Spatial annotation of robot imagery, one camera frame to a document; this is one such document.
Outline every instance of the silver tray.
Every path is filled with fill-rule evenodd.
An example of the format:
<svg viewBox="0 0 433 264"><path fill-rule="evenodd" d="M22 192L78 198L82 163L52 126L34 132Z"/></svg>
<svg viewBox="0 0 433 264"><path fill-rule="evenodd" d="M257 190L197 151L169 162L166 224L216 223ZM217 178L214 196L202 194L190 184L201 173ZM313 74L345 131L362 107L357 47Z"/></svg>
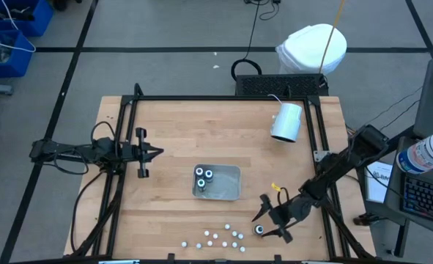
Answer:
<svg viewBox="0 0 433 264"><path fill-rule="evenodd" d="M200 191L196 186L198 180L195 170L202 168L213 171L213 181L207 183L204 191ZM240 197L242 183L240 181L240 169L232 165L198 164L193 168L193 187L192 194L200 199L216 199L235 201Z"/></svg>

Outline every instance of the wooden table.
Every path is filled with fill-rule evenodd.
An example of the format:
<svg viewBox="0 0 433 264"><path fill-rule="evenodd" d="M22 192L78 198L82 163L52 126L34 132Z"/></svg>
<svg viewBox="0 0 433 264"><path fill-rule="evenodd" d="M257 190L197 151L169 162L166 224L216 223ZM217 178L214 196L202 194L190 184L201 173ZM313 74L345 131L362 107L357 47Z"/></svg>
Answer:
<svg viewBox="0 0 433 264"><path fill-rule="evenodd" d="M115 127L119 102L120 97L104 97L97 122L108 121ZM321 103L330 149L343 150L347 146L347 132L339 100L324 97ZM270 138L272 116L279 107L275 100L139 101L135 125L147 129L147 142L165 151L149 164L147 179L137 178L138 163L128 164L114 258L166 259L168 253L175 253L176 259L181 260L273 260L274 254L281 254L283 260L327 260L320 209L313 209L305 221L290 229L294 238L290 244L278 237L261 239L251 234L251 219L261 203L259 195L267 193L273 204L277 203L271 183L287 187L293 197L301 184L314 176L304 114L296 143L281 143ZM320 145L313 107L311 113ZM95 138L103 136L110 136L106 126L100 126L95 133ZM196 164L239 166L243 182L240 199L222 202L195 198L191 188ZM84 175L81 187L96 174L97 169L92 169ZM75 226L77 245L97 221L105 178L102 176L92 184L79 202ZM337 186L346 225L364 248L375 255L369 227L352 223L354 217L365 212L358 183L343 177ZM226 223L232 230L242 232L244 239L234 239L224 229ZM262 217L259 223L266 230L274 227L268 216ZM333 222L332 226L336 252L341 255ZM211 239L212 247L206 246L209 238L204 236L205 230L219 234L218 239ZM107 234L106 227L101 252L105 252ZM188 242L188 248L181 247L183 241ZM222 241L229 245L236 241L246 251L225 249ZM196 249L196 243L202 243L203 249ZM65 253L70 253L69 242Z"/></svg>

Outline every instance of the gray carpet floor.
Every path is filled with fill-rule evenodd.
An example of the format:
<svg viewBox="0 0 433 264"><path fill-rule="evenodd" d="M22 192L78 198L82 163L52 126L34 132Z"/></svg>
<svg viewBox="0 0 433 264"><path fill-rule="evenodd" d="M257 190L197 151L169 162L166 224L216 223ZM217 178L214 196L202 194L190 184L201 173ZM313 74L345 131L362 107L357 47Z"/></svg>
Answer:
<svg viewBox="0 0 433 264"><path fill-rule="evenodd" d="M31 143L43 137L53 106L72 62L74 47L92 0L69 1L55 12L44 36L31 38L40 49L23 78L11 84L12 96L0 95L0 254L32 170ZM284 0L270 21L257 21L253 46L274 47L307 25L332 24L340 0ZM433 45L433 0L413 4ZM84 47L245 47L255 5L243 0L99 0ZM266 5L261 12L270 11ZM405 0L349 0L338 29L350 48L426 48ZM47 48L65 48L48 50ZM339 96L344 118L353 128L386 109L423 83L431 54L349 52L328 76L330 94ZM131 94L138 82L147 95L233 95L232 62L243 52L82 52L66 94L53 139L72 144L88 139L104 95ZM253 52L264 73L276 74L275 52ZM238 74L255 74L241 66ZM382 126L419 98L404 100L373 122ZM416 107L385 133L393 136L413 124ZM70 227L80 177L42 169L11 261L61 257ZM403 259L386 253L395 245L398 226L381 221L371 227L380 257L433 263L433 233L412 224Z"/></svg>

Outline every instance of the blue storage box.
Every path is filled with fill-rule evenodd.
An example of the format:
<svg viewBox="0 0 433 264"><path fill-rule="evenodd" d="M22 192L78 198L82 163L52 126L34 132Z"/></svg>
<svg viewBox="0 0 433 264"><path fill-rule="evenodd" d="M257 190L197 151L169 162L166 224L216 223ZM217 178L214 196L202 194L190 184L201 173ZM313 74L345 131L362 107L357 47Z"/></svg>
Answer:
<svg viewBox="0 0 433 264"><path fill-rule="evenodd" d="M18 30L2 31L0 32L0 39L2 39L2 35L14 39L15 47L25 48L26 50L33 49L31 44L29 44L29 41L27 41L23 34ZM27 66L29 65L31 57L31 52L12 49L8 61L5 63L0 63L0 78L24 76L26 74Z"/></svg>
<svg viewBox="0 0 433 264"><path fill-rule="evenodd" d="M47 29L48 23L53 16L53 9L46 0L4 0L8 8L10 4L26 5L34 8L33 21L18 21L14 20L16 26L21 30L26 37L42 36ZM0 0L0 10L6 10L3 2ZM12 30L10 19L0 20L0 30Z"/></svg>

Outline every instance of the small cylinder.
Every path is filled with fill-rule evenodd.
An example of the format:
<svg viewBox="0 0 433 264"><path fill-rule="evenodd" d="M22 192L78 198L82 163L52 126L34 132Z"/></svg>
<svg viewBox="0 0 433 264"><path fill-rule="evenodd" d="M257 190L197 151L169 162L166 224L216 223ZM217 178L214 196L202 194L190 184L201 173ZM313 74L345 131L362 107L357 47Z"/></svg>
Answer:
<svg viewBox="0 0 433 264"><path fill-rule="evenodd" d="M211 183L213 181L213 172L210 170L204 172L204 179L207 181L207 183Z"/></svg>
<svg viewBox="0 0 433 264"><path fill-rule="evenodd" d="M196 185L199 187L201 192L207 189L207 183L205 183L203 179L197 180Z"/></svg>
<svg viewBox="0 0 433 264"><path fill-rule="evenodd" d="M202 169L202 168L196 168L196 169L195 169L195 175L196 175L198 178L203 177L203 169Z"/></svg>
<svg viewBox="0 0 433 264"><path fill-rule="evenodd" d="M261 224L257 224L255 227L253 227L253 234L263 235L263 226Z"/></svg>

